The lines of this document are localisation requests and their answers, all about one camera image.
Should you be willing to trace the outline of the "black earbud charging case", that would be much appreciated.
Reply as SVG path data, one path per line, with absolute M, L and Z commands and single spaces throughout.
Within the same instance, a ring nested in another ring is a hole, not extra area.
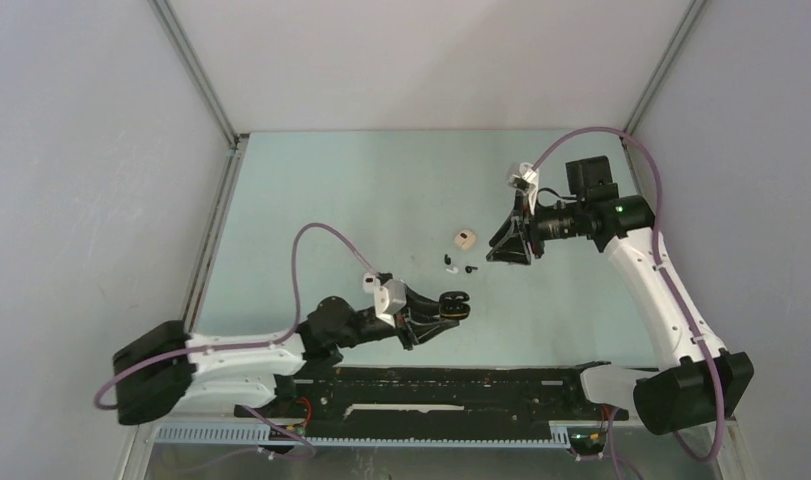
M 444 319 L 463 320 L 471 312 L 470 296 L 464 291 L 448 291 L 438 299 L 438 315 Z

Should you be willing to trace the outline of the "white earbud charging case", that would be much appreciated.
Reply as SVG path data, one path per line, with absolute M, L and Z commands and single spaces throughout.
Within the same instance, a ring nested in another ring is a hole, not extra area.
M 378 285 L 378 281 L 379 279 L 372 274 L 365 275 L 361 282 L 363 291 L 365 293 L 371 294 Z

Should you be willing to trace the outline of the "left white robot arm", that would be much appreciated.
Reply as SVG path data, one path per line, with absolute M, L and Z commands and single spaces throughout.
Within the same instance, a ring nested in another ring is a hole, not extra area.
M 181 320 L 166 321 L 112 357 L 117 421 L 134 426 L 226 406 L 285 416 L 297 403 L 294 375 L 331 368 L 343 350 L 365 343 L 394 338 L 411 350 L 470 314 L 463 291 L 432 300 L 389 280 L 373 295 L 373 305 L 360 310 L 326 297 L 294 331 L 266 335 L 207 336 L 186 331 Z

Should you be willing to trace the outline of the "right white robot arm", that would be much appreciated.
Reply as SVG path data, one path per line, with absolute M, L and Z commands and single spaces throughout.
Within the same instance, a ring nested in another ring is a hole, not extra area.
M 640 195 L 623 196 L 605 156 L 566 165 L 570 195 L 539 202 L 539 174 L 529 163 L 511 168 L 509 216 L 489 242 L 489 262 L 529 265 L 549 240 L 584 237 L 621 275 L 652 342 L 654 372 L 607 362 L 580 366 L 580 380 L 562 392 L 566 411 L 587 418 L 602 404 L 637 416 L 655 435 L 726 421 L 755 370 L 732 353 L 703 319 L 674 271 L 654 213 Z

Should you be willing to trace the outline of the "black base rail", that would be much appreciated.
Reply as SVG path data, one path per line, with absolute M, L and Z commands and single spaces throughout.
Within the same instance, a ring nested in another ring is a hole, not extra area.
M 257 408 L 298 420 L 312 441 L 555 441 L 562 424 L 606 428 L 613 408 L 588 400 L 580 369 L 351 367 L 303 369 Z

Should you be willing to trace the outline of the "beige earbud charging case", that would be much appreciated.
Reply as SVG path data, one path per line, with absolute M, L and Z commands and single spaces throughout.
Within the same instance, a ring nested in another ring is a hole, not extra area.
M 477 240 L 477 235 L 469 229 L 457 232 L 453 238 L 454 245 L 462 251 L 472 248 L 477 243 Z

